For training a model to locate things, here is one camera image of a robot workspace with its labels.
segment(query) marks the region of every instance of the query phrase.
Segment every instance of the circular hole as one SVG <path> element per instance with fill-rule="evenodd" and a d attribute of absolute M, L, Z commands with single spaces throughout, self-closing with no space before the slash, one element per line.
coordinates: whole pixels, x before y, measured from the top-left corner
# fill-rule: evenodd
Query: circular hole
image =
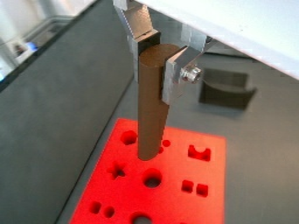
<path fill-rule="evenodd" d="M 104 211 L 104 215 L 107 218 L 111 218 L 115 215 L 115 208 L 112 206 L 107 207 L 106 211 Z"/>
<path fill-rule="evenodd" d="M 136 133 L 132 130 L 126 131 L 120 137 L 120 141 L 124 145 L 134 144 L 136 142 Z"/>
<path fill-rule="evenodd" d="M 134 224 L 152 224 L 152 221 L 146 216 L 138 216 L 134 218 Z"/>
<path fill-rule="evenodd" d="M 163 146 L 164 146 L 164 147 L 171 146 L 171 141 L 170 141 L 170 140 L 163 140 Z"/>
<path fill-rule="evenodd" d="M 156 188 L 162 184 L 163 175 L 156 169 L 148 169 L 144 172 L 144 185 L 150 188 Z"/>

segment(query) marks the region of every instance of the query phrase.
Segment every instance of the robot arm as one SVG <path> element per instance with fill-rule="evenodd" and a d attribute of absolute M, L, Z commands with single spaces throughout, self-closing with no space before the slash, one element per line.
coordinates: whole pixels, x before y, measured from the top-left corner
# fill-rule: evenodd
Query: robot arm
<path fill-rule="evenodd" d="M 135 59 L 135 80 L 138 81 L 138 67 L 140 53 L 160 43 L 160 32 L 154 29 L 146 5 L 127 0 L 115 0 L 116 12 L 126 27 L 127 40 Z M 202 74 L 198 58 L 215 44 L 215 39 L 196 29 L 184 26 L 182 36 L 188 45 L 167 60 L 163 79 L 163 102 L 171 105 L 183 94 L 186 81 L 195 83 Z"/>

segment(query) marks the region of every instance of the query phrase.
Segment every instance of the red board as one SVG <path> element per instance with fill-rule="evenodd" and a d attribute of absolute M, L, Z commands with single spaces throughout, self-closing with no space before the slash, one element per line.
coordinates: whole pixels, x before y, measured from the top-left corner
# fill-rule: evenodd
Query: red board
<path fill-rule="evenodd" d="M 150 161 L 136 141 L 136 121 L 119 119 L 71 223 L 224 223 L 226 139 L 167 127 Z"/>

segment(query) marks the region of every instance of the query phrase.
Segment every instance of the black object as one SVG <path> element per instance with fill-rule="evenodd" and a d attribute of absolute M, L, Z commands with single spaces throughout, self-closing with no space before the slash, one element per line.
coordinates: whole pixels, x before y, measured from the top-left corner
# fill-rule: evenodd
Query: black object
<path fill-rule="evenodd" d="M 206 69 L 203 75 L 200 102 L 244 109 L 258 91 L 247 89 L 248 74 Z"/>

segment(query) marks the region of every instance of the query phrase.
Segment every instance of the bolt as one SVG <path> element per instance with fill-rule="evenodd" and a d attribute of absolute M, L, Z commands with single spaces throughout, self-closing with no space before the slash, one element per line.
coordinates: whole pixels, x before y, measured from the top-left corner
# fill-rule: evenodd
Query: bolt
<path fill-rule="evenodd" d="M 188 66 L 182 74 L 182 79 L 190 83 L 196 83 L 202 77 L 202 70 L 196 66 Z"/>

